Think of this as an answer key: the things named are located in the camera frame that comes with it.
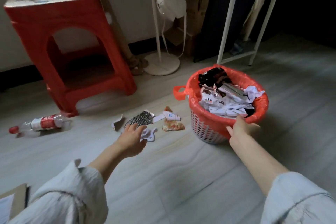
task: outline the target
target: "hand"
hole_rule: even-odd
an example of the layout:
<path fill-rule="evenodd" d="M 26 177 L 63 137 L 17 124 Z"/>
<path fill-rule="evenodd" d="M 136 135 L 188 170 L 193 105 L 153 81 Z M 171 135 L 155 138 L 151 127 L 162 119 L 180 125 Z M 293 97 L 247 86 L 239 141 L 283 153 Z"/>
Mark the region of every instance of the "hand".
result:
<path fill-rule="evenodd" d="M 147 140 L 140 141 L 140 138 L 141 133 L 147 126 L 140 126 L 135 129 L 137 126 L 136 123 L 132 125 L 127 124 L 124 132 L 115 142 L 121 147 L 125 158 L 138 155 L 146 146 Z"/>
<path fill-rule="evenodd" d="M 260 126 L 252 123 L 247 124 L 244 118 L 240 115 L 237 116 L 237 121 L 233 125 L 233 128 L 227 126 L 227 131 L 231 135 L 231 140 L 235 138 L 240 138 L 244 135 L 252 136 L 260 130 Z"/>

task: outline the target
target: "red bag handle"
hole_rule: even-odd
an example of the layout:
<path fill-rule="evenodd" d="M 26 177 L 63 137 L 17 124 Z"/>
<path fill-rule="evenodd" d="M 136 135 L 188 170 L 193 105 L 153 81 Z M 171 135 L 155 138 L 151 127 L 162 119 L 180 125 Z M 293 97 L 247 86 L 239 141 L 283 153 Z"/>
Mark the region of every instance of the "red bag handle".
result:
<path fill-rule="evenodd" d="M 179 92 L 179 90 L 181 88 L 186 88 L 186 86 L 175 86 L 173 88 L 173 94 L 174 94 L 174 97 L 178 100 L 178 101 L 181 101 L 181 100 L 185 100 L 186 99 L 186 90 L 183 90 L 182 92 Z"/>

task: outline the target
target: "round white base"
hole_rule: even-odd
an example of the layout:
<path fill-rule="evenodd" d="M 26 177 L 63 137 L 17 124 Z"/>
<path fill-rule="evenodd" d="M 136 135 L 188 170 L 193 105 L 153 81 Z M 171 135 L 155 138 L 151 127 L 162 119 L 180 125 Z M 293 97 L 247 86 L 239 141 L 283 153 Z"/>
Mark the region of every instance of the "round white base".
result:
<path fill-rule="evenodd" d="M 167 75 L 174 73 L 180 66 L 180 60 L 173 54 L 161 52 L 161 63 L 157 52 L 145 57 L 148 61 L 148 67 L 144 68 L 146 73 L 151 75 Z"/>

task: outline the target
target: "red bottle cap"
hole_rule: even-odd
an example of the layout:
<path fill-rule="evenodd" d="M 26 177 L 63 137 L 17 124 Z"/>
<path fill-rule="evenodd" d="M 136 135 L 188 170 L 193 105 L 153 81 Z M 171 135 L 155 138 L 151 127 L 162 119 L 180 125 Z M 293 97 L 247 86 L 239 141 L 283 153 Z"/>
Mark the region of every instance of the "red bottle cap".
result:
<path fill-rule="evenodd" d="M 8 129 L 8 131 L 11 134 L 17 134 L 17 133 L 19 133 L 19 126 L 11 127 L 10 129 Z"/>

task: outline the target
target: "person's left hand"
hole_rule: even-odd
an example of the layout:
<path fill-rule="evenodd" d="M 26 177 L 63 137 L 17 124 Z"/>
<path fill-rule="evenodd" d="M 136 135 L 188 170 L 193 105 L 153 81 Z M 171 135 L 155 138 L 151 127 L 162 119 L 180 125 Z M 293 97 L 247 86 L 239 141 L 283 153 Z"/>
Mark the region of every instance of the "person's left hand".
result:
<path fill-rule="evenodd" d="M 125 158 L 138 155 L 146 146 L 147 140 L 140 141 L 140 138 L 141 133 L 147 126 L 140 126 L 135 129 L 137 126 L 136 123 L 132 125 L 127 124 L 124 132 L 115 142 L 121 147 Z"/>

